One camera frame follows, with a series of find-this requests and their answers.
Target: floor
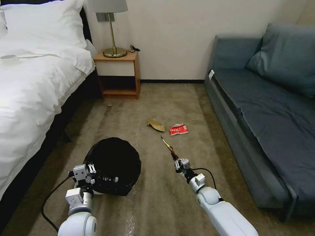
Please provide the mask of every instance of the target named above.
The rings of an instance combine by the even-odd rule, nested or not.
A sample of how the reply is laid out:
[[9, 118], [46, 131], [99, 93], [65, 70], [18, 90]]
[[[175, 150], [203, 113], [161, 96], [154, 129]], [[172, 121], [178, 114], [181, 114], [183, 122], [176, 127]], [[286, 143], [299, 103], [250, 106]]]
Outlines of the floor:
[[[143, 84], [139, 100], [85, 101], [66, 129], [72, 142], [59, 141], [2, 235], [55, 235], [41, 217], [43, 199], [68, 170], [82, 163], [94, 143], [112, 136], [136, 148], [142, 171], [127, 197], [94, 198], [98, 235], [218, 235], [185, 179], [175, 173], [161, 133], [146, 125], [148, 118], [164, 123], [167, 131], [176, 123], [187, 125], [189, 134], [170, 137], [165, 132], [164, 138], [193, 167], [212, 171], [221, 196], [259, 235], [315, 235], [315, 220], [292, 219], [282, 224], [275, 213], [256, 208], [201, 84]], [[204, 175], [211, 186], [210, 176]], [[64, 196], [72, 187], [68, 180], [46, 205], [46, 214], [57, 225], [67, 218]]]

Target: white duvet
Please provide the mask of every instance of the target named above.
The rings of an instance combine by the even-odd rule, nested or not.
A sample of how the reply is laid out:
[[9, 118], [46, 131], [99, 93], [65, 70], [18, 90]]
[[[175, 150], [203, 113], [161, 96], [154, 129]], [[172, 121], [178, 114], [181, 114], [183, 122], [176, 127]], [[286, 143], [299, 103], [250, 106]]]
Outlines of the white duvet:
[[69, 45], [0, 39], [0, 199], [26, 162], [40, 149], [54, 116], [93, 71], [89, 51]]

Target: black cable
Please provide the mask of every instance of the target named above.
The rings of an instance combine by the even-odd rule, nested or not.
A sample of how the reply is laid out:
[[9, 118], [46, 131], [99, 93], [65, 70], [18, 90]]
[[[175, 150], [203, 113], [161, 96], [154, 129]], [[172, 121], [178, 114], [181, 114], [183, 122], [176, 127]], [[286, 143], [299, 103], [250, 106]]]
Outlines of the black cable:
[[134, 52], [136, 52], [136, 51], [140, 51], [140, 49], [136, 48], [136, 47], [133, 46], [133, 45], [130, 45], [130, 48], [133, 50], [133, 52], [132, 52], [132, 51], [129, 51], [129, 50], [127, 50], [127, 51], [128, 51], [128, 52], [131, 52], [131, 53], [134, 53]]
[[57, 187], [55, 187], [53, 189], [53, 191], [50, 192], [50, 194], [45, 198], [43, 204], [42, 204], [42, 209], [41, 209], [41, 213], [42, 213], [42, 216], [43, 218], [58, 232], [59, 228], [45, 215], [44, 213], [44, 207], [45, 207], [45, 204], [47, 202], [47, 200], [50, 198], [50, 196], [64, 183], [66, 182], [69, 178], [71, 178], [72, 175], [71, 175], [71, 172], [69, 172], [69, 175], [67, 176], [67, 178], [65, 180], [63, 180], [60, 184], [57, 185]]
[[215, 182], [215, 180], [214, 180], [214, 177], [213, 177], [211, 171], [209, 171], [209, 170], [206, 169], [206, 168], [195, 168], [195, 169], [192, 169], [192, 170], [206, 170], [206, 171], [208, 171], [208, 172], [211, 174], [211, 177], [212, 177], [212, 180], [213, 180], [214, 188], [217, 189], [216, 182]]

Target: wooden nightstand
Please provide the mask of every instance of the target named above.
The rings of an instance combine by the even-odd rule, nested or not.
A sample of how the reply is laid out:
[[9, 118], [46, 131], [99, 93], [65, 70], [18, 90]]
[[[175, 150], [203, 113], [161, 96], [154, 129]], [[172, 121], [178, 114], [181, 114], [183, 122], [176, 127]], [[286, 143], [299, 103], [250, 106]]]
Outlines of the wooden nightstand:
[[127, 52], [119, 58], [103, 56], [103, 51], [95, 55], [98, 82], [104, 98], [134, 98], [140, 94], [140, 65], [138, 52]]

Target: white pillow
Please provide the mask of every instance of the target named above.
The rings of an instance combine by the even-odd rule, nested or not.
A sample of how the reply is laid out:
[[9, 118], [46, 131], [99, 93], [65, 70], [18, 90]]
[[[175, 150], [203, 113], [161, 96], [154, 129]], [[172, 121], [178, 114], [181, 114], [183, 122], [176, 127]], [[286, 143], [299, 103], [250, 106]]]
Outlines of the white pillow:
[[9, 4], [1, 9], [6, 16], [8, 37], [86, 48], [80, 11], [84, 0], [63, 0], [39, 5]]
[[0, 10], [0, 38], [7, 34], [6, 20], [4, 18], [4, 12]]

